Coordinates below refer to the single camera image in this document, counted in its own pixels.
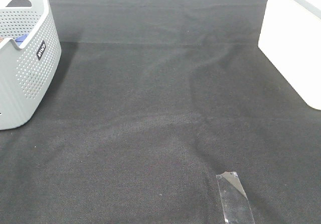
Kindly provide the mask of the blue towel in basket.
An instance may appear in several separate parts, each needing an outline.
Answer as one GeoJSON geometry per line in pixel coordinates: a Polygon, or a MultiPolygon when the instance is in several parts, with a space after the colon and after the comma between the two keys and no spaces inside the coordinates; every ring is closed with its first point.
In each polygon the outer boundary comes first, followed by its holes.
{"type": "Polygon", "coordinates": [[[18,46],[20,46],[20,45],[24,42],[24,40],[28,37],[28,35],[29,35],[29,34],[24,34],[24,35],[22,35],[22,36],[19,36],[19,37],[15,38],[16,44],[17,44],[18,46]]]}

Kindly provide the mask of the black table cloth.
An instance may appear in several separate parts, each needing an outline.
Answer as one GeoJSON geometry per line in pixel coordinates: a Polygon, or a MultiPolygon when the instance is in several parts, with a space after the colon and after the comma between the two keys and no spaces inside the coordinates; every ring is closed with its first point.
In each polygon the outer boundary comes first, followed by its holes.
{"type": "Polygon", "coordinates": [[[320,112],[258,49],[267,0],[50,0],[62,54],[1,132],[1,223],[320,223],[320,112]]]}

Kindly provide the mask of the clear tape strip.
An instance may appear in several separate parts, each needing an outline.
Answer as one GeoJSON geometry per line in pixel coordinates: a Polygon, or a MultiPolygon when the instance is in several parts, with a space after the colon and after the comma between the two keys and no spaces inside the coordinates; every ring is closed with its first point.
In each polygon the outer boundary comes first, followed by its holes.
{"type": "Polygon", "coordinates": [[[253,213],[236,172],[216,175],[225,223],[255,224],[253,213]]]}

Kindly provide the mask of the grey perforated laundry basket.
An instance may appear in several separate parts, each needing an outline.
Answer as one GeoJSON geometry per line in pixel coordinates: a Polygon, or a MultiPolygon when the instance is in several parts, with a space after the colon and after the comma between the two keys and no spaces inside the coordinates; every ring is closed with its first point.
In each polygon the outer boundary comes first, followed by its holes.
{"type": "Polygon", "coordinates": [[[60,57],[49,0],[1,0],[1,130],[30,120],[60,57]],[[24,34],[29,35],[18,46],[15,38],[24,34]]]}

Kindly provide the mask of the white plastic storage box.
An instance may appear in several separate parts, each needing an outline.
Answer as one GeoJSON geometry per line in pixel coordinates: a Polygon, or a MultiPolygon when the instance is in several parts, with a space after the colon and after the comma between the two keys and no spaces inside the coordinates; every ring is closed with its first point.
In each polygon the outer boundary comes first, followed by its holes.
{"type": "Polygon", "coordinates": [[[320,109],[320,0],[267,0],[258,47],[304,102],[320,109]]]}

